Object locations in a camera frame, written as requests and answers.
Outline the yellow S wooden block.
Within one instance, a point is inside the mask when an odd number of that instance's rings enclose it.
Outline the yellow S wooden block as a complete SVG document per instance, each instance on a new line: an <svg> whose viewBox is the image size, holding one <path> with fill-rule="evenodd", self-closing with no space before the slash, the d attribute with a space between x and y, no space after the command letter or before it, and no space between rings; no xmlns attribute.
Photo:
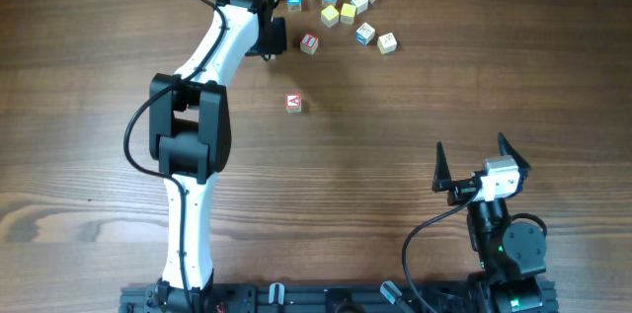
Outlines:
<svg viewBox="0 0 632 313"><path fill-rule="evenodd" d="M377 46L382 54L390 53L396 49L397 40L393 33L388 33L378 38Z"/></svg>

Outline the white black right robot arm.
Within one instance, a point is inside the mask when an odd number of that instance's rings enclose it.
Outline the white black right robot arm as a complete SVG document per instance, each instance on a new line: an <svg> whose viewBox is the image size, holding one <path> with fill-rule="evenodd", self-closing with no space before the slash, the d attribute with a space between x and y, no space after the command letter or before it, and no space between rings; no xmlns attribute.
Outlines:
<svg viewBox="0 0 632 313"><path fill-rule="evenodd" d="M447 193L447 204L467 210L470 243L482 271L468 287L482 312L544 312L546 226L529 213L511 215L507 200L521 193L531 166L498 135L500 155L483 161L465 180L451 177L443 146L436 146L432 190Z"/></svg>

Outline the blue-sided picture wooden block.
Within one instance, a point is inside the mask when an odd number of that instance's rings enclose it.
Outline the blue-sided picture wooden block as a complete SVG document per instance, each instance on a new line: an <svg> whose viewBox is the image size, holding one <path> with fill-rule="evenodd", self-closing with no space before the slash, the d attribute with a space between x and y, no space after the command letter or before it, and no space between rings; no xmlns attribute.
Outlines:
<svg viewBox="0 0 632 313"><path fill-rule="evenodd" d="M363 45L368 45L374 36L375 28L369 23L363 23L355 32L355 39Z"/></svg>

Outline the red A wooden block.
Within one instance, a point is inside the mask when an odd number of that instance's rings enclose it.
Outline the red A wooden block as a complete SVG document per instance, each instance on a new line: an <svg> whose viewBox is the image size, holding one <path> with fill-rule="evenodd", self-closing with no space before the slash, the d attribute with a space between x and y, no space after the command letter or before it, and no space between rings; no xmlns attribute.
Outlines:
<svg viewBox="0 0 632 313"><path fill-rule="evenodd" d="M286 94L285 107L289 113L302 112L302 99L300 94Z"/></svg>

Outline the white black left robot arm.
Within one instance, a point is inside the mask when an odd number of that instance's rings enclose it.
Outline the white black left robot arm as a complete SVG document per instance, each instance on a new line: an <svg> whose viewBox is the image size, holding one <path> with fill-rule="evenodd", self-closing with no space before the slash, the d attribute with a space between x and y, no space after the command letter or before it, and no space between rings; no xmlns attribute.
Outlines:
<svg viewBox="0 0 632 313"><path fill-rule="evenodd" d="M213 0L212 23L174 74L157 74L142 109L149 113L153 176L169 197L167 262L156 284L163 312L203 312L212 302L209 250L212 191L232 141L227 88L242 59L287 49L277 0Z"/></svg>

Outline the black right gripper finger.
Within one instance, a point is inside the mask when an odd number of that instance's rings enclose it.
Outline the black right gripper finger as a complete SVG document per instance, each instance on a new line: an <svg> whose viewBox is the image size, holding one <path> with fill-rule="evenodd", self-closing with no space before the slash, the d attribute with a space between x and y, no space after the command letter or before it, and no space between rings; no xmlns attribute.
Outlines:
<svg viewBox="0 0 632 313"><path fill-rule="evenodd" d="M448 167L448 163L445 157L442 142L439 141L436 144L436 161L434 170L434 182L435 183L450 183L451 175Z"/></svg>
<svg viewBox="0 0 632 313"><path fill-rule="evenodd" d="M514 150L502 132L498 134L498 146L502 156L512 156L515 160L520 158L518 152Z"/></svg>

